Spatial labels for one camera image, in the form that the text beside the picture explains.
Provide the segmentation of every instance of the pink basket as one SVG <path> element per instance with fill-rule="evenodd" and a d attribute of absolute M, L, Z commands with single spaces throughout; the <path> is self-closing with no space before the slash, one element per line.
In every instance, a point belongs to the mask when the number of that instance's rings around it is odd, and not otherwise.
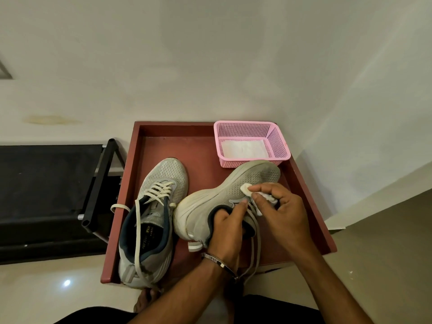
<path fill-rule="evenodd" d="M 266 160 L 279 165 L 291 157 L 285 139 L 279 127 L 272 122 L 249 122 L 236 120 L 219 120 L 214 123 L 217 155 L 224 168 L 236 168 L 245 162 L 262 158 L 225 158 L 222 142 L 263 140 L 267 150 Z"/>

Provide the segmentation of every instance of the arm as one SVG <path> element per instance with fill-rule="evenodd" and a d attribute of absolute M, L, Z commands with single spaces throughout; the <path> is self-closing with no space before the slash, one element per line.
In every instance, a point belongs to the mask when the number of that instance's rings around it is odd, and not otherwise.
<path fill-rule="evenodd" d="M 279 199 L 281 206 L 275 210 L 260 194 L 252 194 L 273 235 L 288 251 L 308 283 L 325 322 L 373 324 L 312 241 L 301 197 L 276 183 L 254 185 L 249 190 L 262 191 Z"/>
<path fill-rule="evenodd" d="M 247 205 L 239 203 L 231 215 L 216 213 L 208 253 L 236 271 L 241 248 L 241 222 Z M 220 266 L 208 259 L 201 263 L 154 304 L 129 323 L 194 323 L 201 316 L 218 289 L 230 278 Z"/>

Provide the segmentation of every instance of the insole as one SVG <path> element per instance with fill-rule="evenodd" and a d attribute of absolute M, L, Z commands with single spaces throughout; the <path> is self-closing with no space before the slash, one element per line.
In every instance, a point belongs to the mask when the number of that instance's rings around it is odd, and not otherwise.
<path fill-rule="evenodd" d="M 141 254 L 157 248 L 162 240 L 163 228 L 154 224 L 141 224 Z"/>

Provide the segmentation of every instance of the shoelace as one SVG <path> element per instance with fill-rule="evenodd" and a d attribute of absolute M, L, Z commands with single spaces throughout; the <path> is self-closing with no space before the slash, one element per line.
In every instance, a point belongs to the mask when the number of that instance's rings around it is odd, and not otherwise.
<path fill-rule="evenodd" d="M 256 255 L 256 264 L 255 264 L 254 271 L 253 271 L 253 273 L 251 275 L 249 275 L 245 279 L 244 284 L 246 284 L 246 282 L 253 275 L 255 275 L 255 273 L 256 273 L 256 271 L 258 269 L 258 266 L 260 265 L 260 259 L 261 259 L 261 233 L 260 233 L 260 226 L 259 226 L 258 221 L 256 219 L 257 210 L 255 208 L 255 205 L 253 203 L 251 203 L 250 198 L 248 198 L 247 208 L 248 209 L 246 211 L 250 215 L 250 217 L 252 218 L 252 221 L 254 222 L 255 227 L 256 227 L 256 235 L 257 235 L 257 237 L 256 237 L 256 244 L 257 244 L 257 246 L 256 246 L 256 253 L 257 253 L 257 255 Z M 254 265 L 254 254 L 255 254 L 254 249 L 255 249 L 254 238 L 252 237 L 251 238 L 251 264 L 249 265 L 249 267 L 247 268 L 247 270 L 243 274 L 240 275 L 240 277 L 243 277 L 244 275 L 246 275 L 246 273 L 249 272 L 251 270 L 251 268 L 253 267 L 253 265 Z"/>
<path fill-rule="evenodd" d="M 155 182 L 149 189 L 145 189 L 144 190 L 144 196 L 149 196 L 149 199 L 144 202 L 144 204 L 146 203 L 150 203 L 152 201 L 157 201 L 159 202 L 161 205 L 163 205 L 163 201 L 161 200 L 161 198 L 164 198 L 166 196 L 170 196 L 171 194 L 171 186 L 174 184 L 174 182 L 166 182 L 166 183 L 159 183 L 159 182 Z M 170 203 L 169 204 L 170 207 L 175 208 L 176 204 L 175 203 Z M 114 205 L 111 206 L 111 211 L 114 212 L 114 208 L 123 208 L 126 209 L 127 211 L 131 211 L 129 209 L 129 207 L 116 203 Z M 141 247 L 141 225 L 139 225 L 139 223 L 141 222 L 141 210 L 140 210 L 140 201 L 139 199 L 135 200 L 135 214 L 137 216 L 137 238 L 135 240 L 135 257 L 134 257 L 134 265 L 135 265 L 135 271 L 138 275 L 138 277 L 144 281 L 146 283 L 146 285 L 148 285 L 148 287 L 151 288 L 156 288 L 154 284 L 152 284 L 151 282 L 149 282 L 149 280 L 147 280 L 144 275 L 143 275 L 143 271 L 141 270 L 141 263 L 140 263 L 140 247 Z"/>

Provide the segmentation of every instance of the person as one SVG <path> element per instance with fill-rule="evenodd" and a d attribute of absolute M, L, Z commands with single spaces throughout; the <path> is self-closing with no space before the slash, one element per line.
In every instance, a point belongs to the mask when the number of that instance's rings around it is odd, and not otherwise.
<path fill-rule="evenodd" d="M 257 295 L 247 295 L 235 303 L 234 323 L 258 323 L 281 321 L 290 323 L 373 324 L 348 289 L 328 266 L 310 236 L 308 217 L 301 197 L 291 193 L 278 183 L 263 183 L 249 187 L 257 207 L 267 220 L 274 237 L 289 253 L 305 278 L 319 310 L 277 301 Z M 271 194 L 279 199 L 280 207 L 274 209 L 256 192 Z M 214 232 L 208 254 L 220 259 L 229 268 L 237 269 L 242 242 L 242 220 L 247 204 L 237 204 L 231 215 L 219 210 L 214 217 Z M 230 279 L 222 267 L 204 258 L 201 263 L 171 290 L 156 300 L 151 291 L 150 301 L 146 292 L 136 305 L 143 309 L 138 314 L 113 308 L 99 307 L 99 321 L 110 323 L 194 323 L 201 316 L 216 292 Z M 94 320 L 96 310 L 79 310 L 60 324 L 82 323 L 82 318 Z"/>

